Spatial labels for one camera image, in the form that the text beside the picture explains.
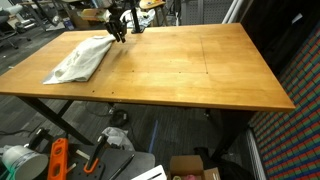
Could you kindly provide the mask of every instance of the white bucket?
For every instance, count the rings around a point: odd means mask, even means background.
[[[31,180],[48,165],[48,157],[23,146],[14,146],[2,156],[2,162],[10,172],[10,179]]]

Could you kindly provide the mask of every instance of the cardboard box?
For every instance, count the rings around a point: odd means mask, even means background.
[[[81,14],[81,10],[68,10],[67,13],[71,19],[72,24],[80,30],[86,30],[86,29],[90,28],[91,26],[97,24],[94,21],[90,22],[90,21],[83,20],[79,16],[79,14]]]
[[[106,9],[84,9],[80,17],[87,21],[102,21],[105,22],[107,19]]]
[[[168,180],[174,176],[180,176],[183,180],[186,176],[193,175],[197,180],[220,180],[218,168],[203,170],[200,156],[173,156],[170,161]]]

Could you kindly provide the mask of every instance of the paper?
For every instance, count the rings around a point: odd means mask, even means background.
[[[148,179],[150,179],[150,180],[151,179],[152,180],[167,180],[167,176],[164,173],[163,167],[161,165],[159,165],[159,166],[133,178],[132,180],[148,180]]]

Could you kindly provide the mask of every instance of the orange tool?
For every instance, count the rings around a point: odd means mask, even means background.
[[[68,139],[59,138],[52,144],[48,180],[66,180],[67,159]]]
[[[93,173],[94,169],[96,168],[98,162],[99,162],[99,152],[103,150],[104,145],[107,143],[107,137],[102,134],[98,138],[98,144],[95,145],[95,149],[93,153],[90,156],[89,161],[86,163],[86,165],[83,168],[83,171],[87,174]]]

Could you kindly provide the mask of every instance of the wood grain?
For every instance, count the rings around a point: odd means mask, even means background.
[[[152,9],[152,8],[166,4],[166,2],[164,2],[164,1],[156,1],[155,3],[148,4],[149,2],[152,2],[152,0],[141,0],[139,2],[140,8],[141,9]]]
[[[290,111],[294,105],[240,24],[148,28],[114,42],[88,82],[41,81],[81,41],[66,32],[0,77],[0,94],[202,108]]]

